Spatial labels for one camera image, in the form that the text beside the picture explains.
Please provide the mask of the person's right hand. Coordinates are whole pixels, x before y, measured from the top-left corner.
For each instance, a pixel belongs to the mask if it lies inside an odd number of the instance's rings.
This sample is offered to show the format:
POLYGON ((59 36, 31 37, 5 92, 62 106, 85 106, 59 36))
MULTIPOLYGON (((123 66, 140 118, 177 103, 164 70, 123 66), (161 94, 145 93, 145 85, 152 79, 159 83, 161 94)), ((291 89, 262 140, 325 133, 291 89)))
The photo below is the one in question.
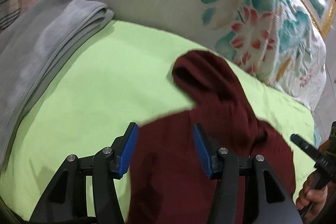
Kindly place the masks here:
POLYGON ((328 186, 326 185, 320 190, 313 189, 312 184, 317 177, 317 173, 311 173, 306 181, 303 183, 302 189, 299 191, 299 196, 295 202, 298 210, 306 208, 312 203, 311 210, 309 211, 313 215, 317 215, 324 207, 327 200, 328 186))

